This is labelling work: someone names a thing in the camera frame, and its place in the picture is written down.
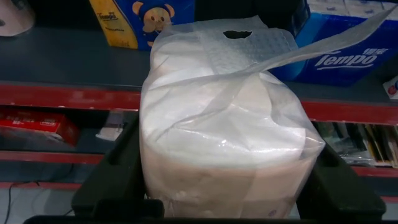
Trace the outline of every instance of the cartoon bear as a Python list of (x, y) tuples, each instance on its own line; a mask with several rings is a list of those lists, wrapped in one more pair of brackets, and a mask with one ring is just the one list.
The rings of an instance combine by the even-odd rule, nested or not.
[(132, 5), (132, 11), (144, 23), (142, 30), (146, 36), (149, 46), (154, 44), (155, 38), (164, 27), (170, 26), (170, 18), (174, 16), (174, 8), (169, 4), (160, 1), (151, 1), (151, 3), (135, 2)]

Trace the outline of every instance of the toilet paper roll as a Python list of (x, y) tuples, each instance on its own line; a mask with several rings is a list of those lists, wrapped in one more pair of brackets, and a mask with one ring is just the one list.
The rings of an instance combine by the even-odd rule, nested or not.
[(0, 36), (12, 37), (34, 25), (34, 13), (25, 0), (0, 0)]

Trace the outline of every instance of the yellow tissue package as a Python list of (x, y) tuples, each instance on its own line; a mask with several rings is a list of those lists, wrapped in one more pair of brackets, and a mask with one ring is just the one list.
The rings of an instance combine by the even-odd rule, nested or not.
[(90, 0), (110, 46), (150, 50), (166, 26), (194, 21), (195, 0)]

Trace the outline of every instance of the clear plastic packaging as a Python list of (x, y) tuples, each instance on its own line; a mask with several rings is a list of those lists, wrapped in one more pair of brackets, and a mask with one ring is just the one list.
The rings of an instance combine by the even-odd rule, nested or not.
[[(268, 70), (357, 44), (387, 15), (301, 49), (287, 31), (255, 22), (164, 30), (142, 87), (148, 196), (166, 217), (285, 217), (325, 143)], [(229, 39), (231, 29), (251, 34)]]

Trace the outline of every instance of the red product box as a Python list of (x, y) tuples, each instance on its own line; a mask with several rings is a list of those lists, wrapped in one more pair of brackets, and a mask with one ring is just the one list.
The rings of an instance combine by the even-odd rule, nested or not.
[(0, 134), (76, 146), (80, 130), (64, 114), (6, 108), (0, 109)]

